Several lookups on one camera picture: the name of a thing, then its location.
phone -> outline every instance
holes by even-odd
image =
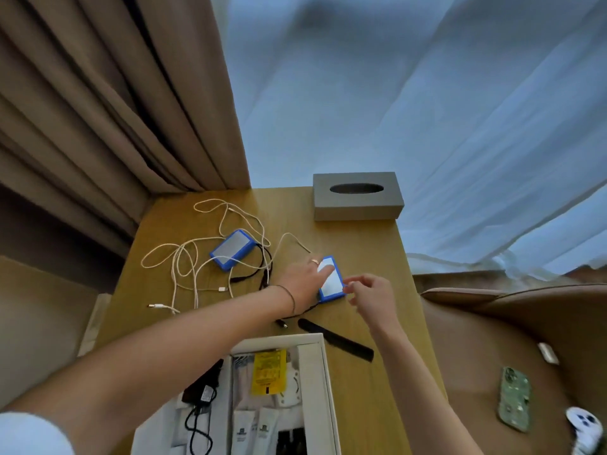
[[[512,367],[501,371],[500,404],[497,414],[509,427],[522,433],[529,430],[531,384],[527,375]]]

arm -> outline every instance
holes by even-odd
[[[52,375],[5,410],[53,422],[76,453],[107,453],[240,340],[314,304],[333,267],[317,272],[311,258],[285,270],[277,284],[287,290],[270,286],[123,337]]]
[[[413,453],[482,455],[401,328],[390,282],[367,274],[344,283],[382,355]]]

brown curtain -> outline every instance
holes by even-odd
[[[209,0],[0,0],[0,183],[126,255],[151,195],[243,189]]]

bracelet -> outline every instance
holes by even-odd
[[[289,289],[279,284],[274,284],[274,287],[282,288],[286,291],[287,294],[289,294],[289,297],[291,297],[291,300],[293,302],[293,311],[291,312],[291,314],[295,314],[295,297],[293,297],[293,294],[289,291]]]

brown leather chair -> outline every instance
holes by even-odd
[[[437,288],[421,297],[449,402],[485,455],[570,454],[573,405],[607,427],[607,284],[515,294]],[[560,365],[544,361],[538,342]],[[528,433],[497,418],[506,366],[531,383]]]

